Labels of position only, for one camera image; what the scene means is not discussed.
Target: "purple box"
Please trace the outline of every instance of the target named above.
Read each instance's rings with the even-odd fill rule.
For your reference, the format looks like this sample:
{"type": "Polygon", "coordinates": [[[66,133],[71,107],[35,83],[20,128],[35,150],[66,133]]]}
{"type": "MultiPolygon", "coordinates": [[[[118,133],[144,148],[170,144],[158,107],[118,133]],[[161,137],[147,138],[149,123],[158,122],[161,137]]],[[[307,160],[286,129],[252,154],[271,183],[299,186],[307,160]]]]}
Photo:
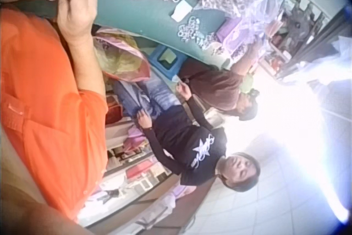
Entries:
{"type": "Polygon", "coordinates": [[[218,39],[229,54],[233,54],[249,35],[248,29],[238,29],[241,21],[242,18],[226,18],[224,24],[216,32],[218,39]]]}

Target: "blue stool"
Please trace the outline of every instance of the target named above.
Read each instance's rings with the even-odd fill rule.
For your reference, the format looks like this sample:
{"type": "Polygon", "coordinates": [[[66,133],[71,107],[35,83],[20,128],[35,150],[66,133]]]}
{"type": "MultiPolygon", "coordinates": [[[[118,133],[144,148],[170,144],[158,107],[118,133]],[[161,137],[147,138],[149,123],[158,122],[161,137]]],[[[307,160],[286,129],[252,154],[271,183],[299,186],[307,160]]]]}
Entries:
{"type": "Polygon", "coordinates": [[[147,57],[151,65],[157,68],[169,80],[172,80],[173,77],[178,74],[183,62],[187,59],[187,55],[170,49],[164,45],[158,45],[155,50],[147,57]],[[163,60],[162,56],[165,52],[171,52],[170,55],[175,57],[171,63],[163,60]]]}

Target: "white star graphic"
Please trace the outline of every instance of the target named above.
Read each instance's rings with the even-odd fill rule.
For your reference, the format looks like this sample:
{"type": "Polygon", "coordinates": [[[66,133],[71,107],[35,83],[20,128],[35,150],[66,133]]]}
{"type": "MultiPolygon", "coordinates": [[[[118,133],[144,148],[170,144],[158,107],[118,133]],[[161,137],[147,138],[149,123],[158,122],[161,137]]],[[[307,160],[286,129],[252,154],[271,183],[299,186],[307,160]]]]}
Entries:
{"type": "Polygon", "coordinates": [[[202,157],[204,159],[203,156],[207,155],[210,156],[209,154],[209,142],[206,140],[205,143],[203,143],[202,139],[199,139],[199,146],[194,148],[194,151],[197,151],[200,155],[200,158],[202,157]]]}

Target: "woman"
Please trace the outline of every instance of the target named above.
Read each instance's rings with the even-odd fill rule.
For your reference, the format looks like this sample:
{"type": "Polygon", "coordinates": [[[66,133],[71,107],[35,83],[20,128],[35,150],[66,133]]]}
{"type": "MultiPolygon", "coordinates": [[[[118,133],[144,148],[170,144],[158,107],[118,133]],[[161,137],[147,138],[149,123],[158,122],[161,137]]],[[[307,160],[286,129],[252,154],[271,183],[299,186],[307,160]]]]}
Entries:
{"type": "Polygon", "coordinates": [[[246,54],[230,70],[219,70],[198,60],[189,58],[179,72],[179,77],[188,83],[192,93],[208,105],[224,114],[239,117],[240,121],[249,121],[257,115],[256,97],[259,92],[240,92],[244,76],[259,56],[260,42],[250,45],[246,54]]]}
{"type": "Polygon", "coordinates": [[[201,185],[214,176],[236,191],[244,192],[258,181],[258,162],[246,154],[226,155],[223,128],[213,129],[195,102],[190,88],[179,83],[177,91],[187,101],[199,126],[193,125],[169,87],[155,74],[137,86],[114,83],[114,92],[131,117],[136,117],[159,160],[182,185],[201,185]]]}

